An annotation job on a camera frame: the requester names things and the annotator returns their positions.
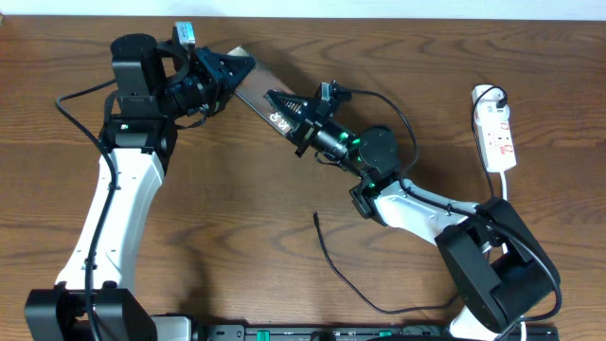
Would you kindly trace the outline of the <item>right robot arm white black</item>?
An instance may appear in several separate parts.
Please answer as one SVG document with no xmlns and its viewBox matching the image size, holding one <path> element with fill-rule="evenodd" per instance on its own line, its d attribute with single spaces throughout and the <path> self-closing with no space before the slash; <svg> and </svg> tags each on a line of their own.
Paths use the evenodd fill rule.
<svg viewBox="0 0 606 341">
<path fill-rule="evenodd" d="M 321 164 L 357 176 L 352 203 L 365 219 L 404 229 L 433 244 L 454 281 L 464 307 L 449 324 L 454 338 L 500 340 L 514 329 L 526 331 L 528 315 L 549 295 L 551 311 L 562 305 L 561 278 L 553 262 L 508 200 L 458 202 L 416 186 L 399 158 L 391 129 L 373 126 L 358 134 L 334 120 L 352 90 L 324 83 L 313 97 L 272 89 L 265 94 L 276 114 L 290 125 L 285 136 L 296 155 L 316 151 Z"/>
</svg>

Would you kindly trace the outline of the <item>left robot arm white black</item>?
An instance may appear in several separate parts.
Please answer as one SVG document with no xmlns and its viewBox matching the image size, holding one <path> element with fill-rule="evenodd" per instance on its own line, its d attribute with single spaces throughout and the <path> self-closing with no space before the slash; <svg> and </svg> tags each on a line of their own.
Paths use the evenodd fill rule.
<svg viewBox="0 0 606 341">
<path fill-rule="evenodd" d="M 192 317 L 145 311 L 134 296 L 136 260 L 179 119 L 222 111 L 255 60 L 198 47 L 182 33 L 165 42 L 125 35 L 111 53 L 111 93 L 93 137 L 100 154 L 95 195 L 54 286 L 30 292 L 27 326 L 36 340 L 201 340 Z"/>
</svg>

